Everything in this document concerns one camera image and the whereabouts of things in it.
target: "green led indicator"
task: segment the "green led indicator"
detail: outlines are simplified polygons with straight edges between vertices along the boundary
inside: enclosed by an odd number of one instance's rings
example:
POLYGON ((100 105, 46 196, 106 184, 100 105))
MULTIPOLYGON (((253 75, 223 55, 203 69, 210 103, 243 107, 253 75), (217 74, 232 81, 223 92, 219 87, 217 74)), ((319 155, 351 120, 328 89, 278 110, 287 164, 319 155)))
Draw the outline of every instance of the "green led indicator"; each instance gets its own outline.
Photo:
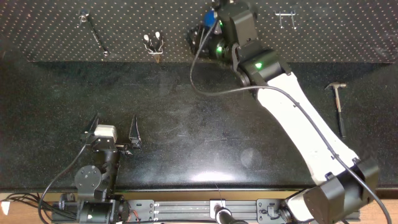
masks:
POLYGON ((262 67, 262 63, 256 63, 255 66, 256 68, 260 69, 262 67))

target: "black countertop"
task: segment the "black countertop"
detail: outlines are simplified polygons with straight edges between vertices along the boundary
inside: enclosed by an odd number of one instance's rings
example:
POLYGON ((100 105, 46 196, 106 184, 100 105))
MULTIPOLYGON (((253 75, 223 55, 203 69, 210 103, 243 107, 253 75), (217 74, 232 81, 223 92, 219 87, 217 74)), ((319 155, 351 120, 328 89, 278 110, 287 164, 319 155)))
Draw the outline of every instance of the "black countertop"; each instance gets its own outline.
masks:
MULTIPOLYGON (((96 112, 127 141, 134 114, 143 142, 123 155, 118 190, 300 189, 313 186, 300 153, 249 92, 205 97, 187 63, 49 62, 4 58, 0 66, 0 191, 43 191, 80 150, 96 112)), ((340 91, 345 143, 377 158, 379 187, 398 186, 397 69, 369 63, 291 63, 308 99, 338 133, 331 82, 340 91)), ((201 88, 236 87, 233 74, 200 63, 201 88)), ((85 152, 53 191, 73 190, 85 152)))

